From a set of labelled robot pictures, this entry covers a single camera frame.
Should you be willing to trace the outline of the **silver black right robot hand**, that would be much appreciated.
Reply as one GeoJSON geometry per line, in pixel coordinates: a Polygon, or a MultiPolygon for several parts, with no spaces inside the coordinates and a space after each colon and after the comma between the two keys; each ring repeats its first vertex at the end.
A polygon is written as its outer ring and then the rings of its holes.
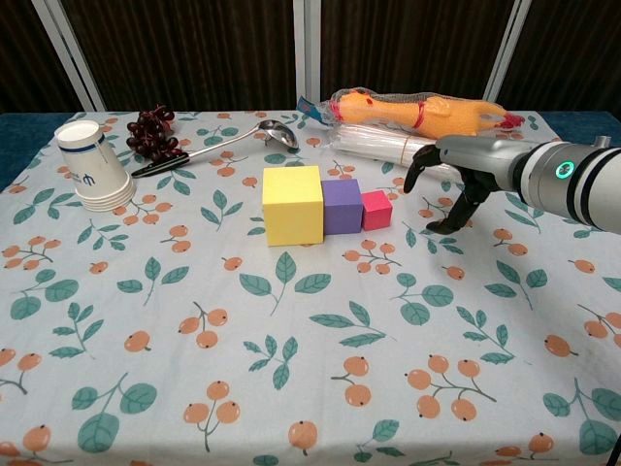
{"type": "Polygon", "coordinates": [[[466,226],[491,193],[517,190],[514,172],[518,161],[537,146],[537,143],[486,137],[442,137],[412,157],[404,192],[412,191],[419,175],[427,168],[442,164],[455,168],[464,189],[444,219],[427,224],[428,230],[440,235],[455,233],[466,226]]]}

